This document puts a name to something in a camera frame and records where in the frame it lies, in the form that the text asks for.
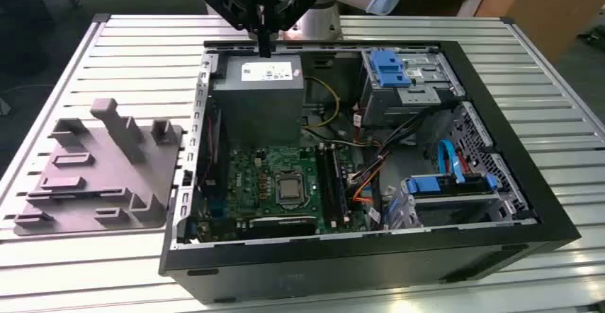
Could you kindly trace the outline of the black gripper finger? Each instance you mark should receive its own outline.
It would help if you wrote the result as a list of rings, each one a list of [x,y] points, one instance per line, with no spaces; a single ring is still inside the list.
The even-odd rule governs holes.
[[[288,2],[267,0],[264,4],[264,57],[271,57],[272,43],[279,31],[291,29],[316,0],[292,0]]]
[[[264,27],[256,0],[203,0],[236,30],[246,30],[258,42],[258,54],[264,57]]]

